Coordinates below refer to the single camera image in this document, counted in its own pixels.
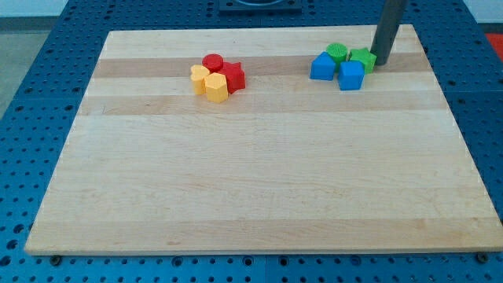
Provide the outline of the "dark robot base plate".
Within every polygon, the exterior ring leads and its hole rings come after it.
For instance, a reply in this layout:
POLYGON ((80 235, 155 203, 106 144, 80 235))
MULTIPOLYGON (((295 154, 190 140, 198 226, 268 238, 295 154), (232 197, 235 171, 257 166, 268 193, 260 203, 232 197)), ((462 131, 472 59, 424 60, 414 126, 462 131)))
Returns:
POLYGON ((220 13, 300 12, 302 0, 218 0, 220 13))

